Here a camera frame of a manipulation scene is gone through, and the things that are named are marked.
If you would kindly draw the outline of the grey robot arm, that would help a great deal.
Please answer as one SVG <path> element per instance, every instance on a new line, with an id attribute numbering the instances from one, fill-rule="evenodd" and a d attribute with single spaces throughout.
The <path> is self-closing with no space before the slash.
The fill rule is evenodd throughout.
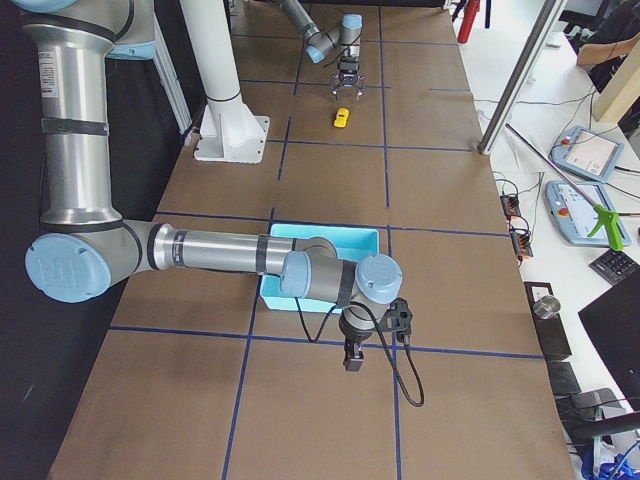
<path id="1" fill-rule="evenodd" d="M 105 61 L 154 57 L 154 5 L 23 1 L 20 9 L 38 50 L 50 188 L 43 234 L 25 255 L 39 290 L 76 303 L 146 270 L 250 272 L 278 277 L 288 297 L 325 301 L 339 311 L 349 371 L 360 368 L 370 335 L 408 341 L 412 315 L 398 295 L 402 272 L 386 255 L 354 262 L 340 259 L 322 237 L 181 230 L 124 219 L 111 201 Z"/>
<path id="2" fill-rule="evenodd" d="M 301 36 L 304 50 L 314 64 L 335 64 L 330 89 L 335 98 L 341 89 L 353 89 L 359 100 L 365 92 L 364 76 L 360 73 L 360 48 L 363 18 L 347 13 L 328 31 L 321 31 L 299 1 L 277 1 Z"/>

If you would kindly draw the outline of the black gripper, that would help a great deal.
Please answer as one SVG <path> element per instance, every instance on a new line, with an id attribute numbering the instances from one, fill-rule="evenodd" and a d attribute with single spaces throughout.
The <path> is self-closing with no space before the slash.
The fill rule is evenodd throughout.
<path id="1" fill-rule="evenodd" d="M 373 330 L 354 327 L 344 315 L 340 316 L 338 325 L 345 337 L 344 369 L 347 372 L 359 372 L 364 363 L 364 353 L 358 350 L 361 349 L 361 344 L 372 335 Z"/>
<path id="2" fill-rule="evenodd" d="M 353 86 L 355 98 L 359 101 L 366 90 L 364 79 L 363 75 L 358 75 L 358 59 L 343 56 L 338 62 L 338 73 L 331 75 L 332 95 L 337 97 L 341 86 Z"/>

